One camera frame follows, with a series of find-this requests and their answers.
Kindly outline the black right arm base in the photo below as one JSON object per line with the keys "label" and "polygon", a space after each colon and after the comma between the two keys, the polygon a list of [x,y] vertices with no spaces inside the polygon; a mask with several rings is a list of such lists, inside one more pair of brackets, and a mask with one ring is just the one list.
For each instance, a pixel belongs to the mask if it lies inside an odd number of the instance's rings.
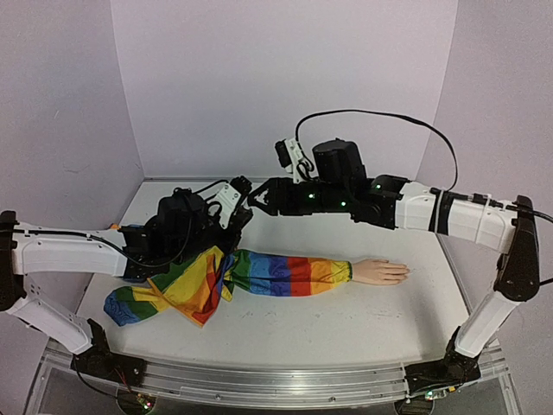
{"label": "black right arm base", "polygon": [[448,341],[445,355],[441,359],[411,363],[405,367],[404,379],[411,397],[462,386],[480,378],[480,355],[468,357],[454,348],[459,331],[460,327]]}

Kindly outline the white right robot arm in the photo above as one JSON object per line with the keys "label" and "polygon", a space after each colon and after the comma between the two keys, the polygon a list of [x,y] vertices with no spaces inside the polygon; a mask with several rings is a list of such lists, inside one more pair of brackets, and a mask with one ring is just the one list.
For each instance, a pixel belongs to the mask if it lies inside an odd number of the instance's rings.
{"label": "white right robot arm", "polygon": [[476,358],[513,310],[538,293],[536,214],[529,198],[495,201],[399,176],[369,178],[357,145],[340,139],[316,145],[312,163],[294,138],[275,148],[290,176],[270,178],[248,197],[250,206],[266,214],[348,213],[356,223],[428,231],[499,252],[492,290],[453,337],[456,354]]}

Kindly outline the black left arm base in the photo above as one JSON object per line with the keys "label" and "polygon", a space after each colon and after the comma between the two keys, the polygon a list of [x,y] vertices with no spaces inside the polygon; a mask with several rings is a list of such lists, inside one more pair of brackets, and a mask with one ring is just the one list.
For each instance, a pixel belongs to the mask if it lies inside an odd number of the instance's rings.
{"label": "black left arm base", "polygon": [[92,331],[92,345],[73,356],[71,369],[101,380],[141,386],[147,367],[146,360],[112,352],[105,330],[92,319],[88,319],[87,323]]}

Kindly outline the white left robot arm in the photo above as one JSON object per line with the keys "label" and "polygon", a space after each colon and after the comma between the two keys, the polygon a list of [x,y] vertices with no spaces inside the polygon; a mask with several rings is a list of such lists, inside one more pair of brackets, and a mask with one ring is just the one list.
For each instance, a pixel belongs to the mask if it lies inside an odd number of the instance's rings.
{"label": "white left robot arm", "polygon": [[212,246],[233,249],[252,217],[247,191],[227,183],[201,197],[176,188],[162,198],[157,213],[142,226],[104,231],[38,227],[1,213],[1,310],[55,339],[100,377],[111,376],[117,360],[99,343],[102,329],[42,296],[30,274],[84,272],[131,282],[168,272]]}

